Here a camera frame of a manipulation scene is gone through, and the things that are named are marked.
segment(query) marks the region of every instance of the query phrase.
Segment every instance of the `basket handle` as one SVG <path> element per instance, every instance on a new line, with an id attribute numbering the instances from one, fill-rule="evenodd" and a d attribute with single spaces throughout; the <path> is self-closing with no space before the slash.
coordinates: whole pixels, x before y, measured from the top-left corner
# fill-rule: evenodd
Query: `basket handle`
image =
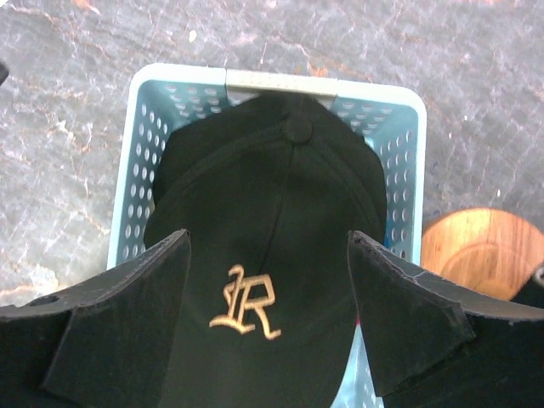
<path id="1" fill-rule="evenodd" d="M 227 93 L 255 94 L 276 90 L 334 99 L 337 96 L 337 84 L 338 80 L 334 78 L 243 70 L 227 70 L 226 77 Z"/>

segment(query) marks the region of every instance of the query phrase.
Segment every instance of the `plastic basket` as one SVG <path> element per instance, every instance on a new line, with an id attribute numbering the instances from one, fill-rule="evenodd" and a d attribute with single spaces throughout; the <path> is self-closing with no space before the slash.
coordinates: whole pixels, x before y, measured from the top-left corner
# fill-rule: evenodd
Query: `plastic basket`
<path id="1" fill-rule="evenodd" d="M 133 78 L 127 103 L 111 226 L 108 268 L 145 250 L 152 183 L 170 132 L 240 103 L 260 90 L 313 94 L 380 156 L 386 174 L 386 245 L 419 264 L 427 112 L 409 89 L 331 78 L 147 65 Z M 360 330 L 333 407 L 383 406 L 373 392 Z"/>

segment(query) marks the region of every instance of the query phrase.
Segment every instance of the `marble surface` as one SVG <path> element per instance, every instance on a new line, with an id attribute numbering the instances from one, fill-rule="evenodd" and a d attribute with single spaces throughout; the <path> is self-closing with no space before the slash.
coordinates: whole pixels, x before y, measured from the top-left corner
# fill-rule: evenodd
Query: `marble surface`
<path id="1" fill-rule="evenodd" d="M 544 3 L 371 3 L 0 8 L 0 304 L 104 270 L 128 84 L 157 61 L 411 88 L 428 109 L 425 221 L 491 206 L 542 229 Z"/>

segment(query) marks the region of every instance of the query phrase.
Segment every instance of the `black fabric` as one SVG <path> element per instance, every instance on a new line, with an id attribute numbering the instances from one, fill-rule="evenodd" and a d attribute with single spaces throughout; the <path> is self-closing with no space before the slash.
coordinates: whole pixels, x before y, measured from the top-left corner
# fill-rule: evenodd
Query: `black fabric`
<path id="1" fill-rule="evenodd" d="M 176 231 L 79 285 L 0 308 L 0 407 L 155 408 L 189 260 Z"/>
<path id="2" fill-rule="evenodd" d="M 385 232 L 377 156 L 315 99 L 266 93 L 174 132 L 154 191 L 145 244 L 177 228 L 192 243 L 160 407 L 329 408 L 356 319 L 346 232 L 358 226 L 380 241 Z M 269 338 L 253 309 L 242 310 L 254 325 L 243 335 L 210 326 L 229 310 L 233 268 L 259 283 L 249 300 L 267 298 L 258 279 L 268 276 Z M 235 319 L 241 295 L 227 293 Z"/>
<path id="3" fill-rule="evenodd" d="M 457 286 L 359 231 L 349 235 L 348 262 L 372 381 L 386 408 L 544 406 L 544 309 Z M 381 297 L 372 293 L 377 285 Z M 402 378 L 384 375 L 395 369 Z"/>

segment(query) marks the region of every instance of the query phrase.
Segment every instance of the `cap seam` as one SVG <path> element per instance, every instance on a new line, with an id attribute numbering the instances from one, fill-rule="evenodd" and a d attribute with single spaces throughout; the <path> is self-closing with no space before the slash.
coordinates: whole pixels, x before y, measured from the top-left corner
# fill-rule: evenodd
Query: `cap seam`
<path id="1" fill-rule="evenodd" d="M 365 220 L 369 224 L 369 226 L 374 230 L 375 233 L 377 232 L 380 236 L 384 235 L 383 232 L 379 233 L 379 231 L 377 231 L 376 221 L 372 222 L 370 220 L 369 215 L 368 215 L 368 208 L 363 205 L 363 203 L 360 201 L 357 194 L 355 194 L 355 192 L 354 192 L 354 188 L 356 188 L 356 187 L 354 186 L 353 189 L 351 188 L 352 187 L 351 183 L 348 182 L 345 179 L 345 177 L 342 176 L 341 172 L 338 171 L 339 169 L 337 168 L 337 166 L 335 166 L 335 164 L 331 163 L 331 161 L 327 159 L 327 157 L 323 154 L 323 151 L 320 151 L 319 149 L 316 149 L 316 146 L 313 146 L 313 145 L 310 145 L 310 146 L 317 153 L 317 155 L 329 166 L 329 168 L 343 181 L 343 187 L 355 199 L 355 202 L 358 204 L 359 209 L 362 210 L 361 212 L 362 212 L 363 216 L 365 217 Z M 324 150 L 326 150 L 327 153 L 331 154 L 331 156 L 334 156 L 334 159 L 336 159 L 336 154 L 334 152 L 331 152 L 331 149 L 329 148 L 329 146 L 327 144 L 322 144 L 322 146 L 325 148 Z M 379 217 L 378 217 L 377 211 L 376 211 L 376 207 L 374 206 L 374 203 L 372 202 L 370 194 L 368 193 L 368 191 L 366 191 L 366 188 L 357 188 L 357 190 L 359 192 L 362 192 L 363 195 L 366 197 L 366 199 L 371 203 L 372 210 L 373 210 L 373 212 L 375 213 L 375 215 L 377 216 L 377 218 L 379 220 Z"/>
<path id="2" fill-rule="evenodd" d="M 178 189 L 187 188 L 204 173 L 216 167 L 217 165 L 228 161 L 230 158 L 240 156 L 241 154 L 245 153 L 253 147 L 259 145 L 266 145 L 267 143 L 274 140 L 281 141 L 281 137 L 278 137 L 276 133 L 273 133 L 275 130 L 277 130 L 277 128 L 278 125 L 263 130 L 261 134 L 264 133 L 265 139 L 255 140 L 256 135 L 252 134 L 250 136 L 246 136 L 244 139 L 237 139 L 236 141 L 233 141 L 226 146 L 215 150 L 211 155 L 199 160 L 195 165 L 193 165 L 186 172 L 179 176 L 178 180 L 168 189 L 167 193 L 162 197 L 161 201 L 165 200 L 165 198 L 168 196 L 168 193 L 173 190 L 174 187 L 177 187 Z"/>

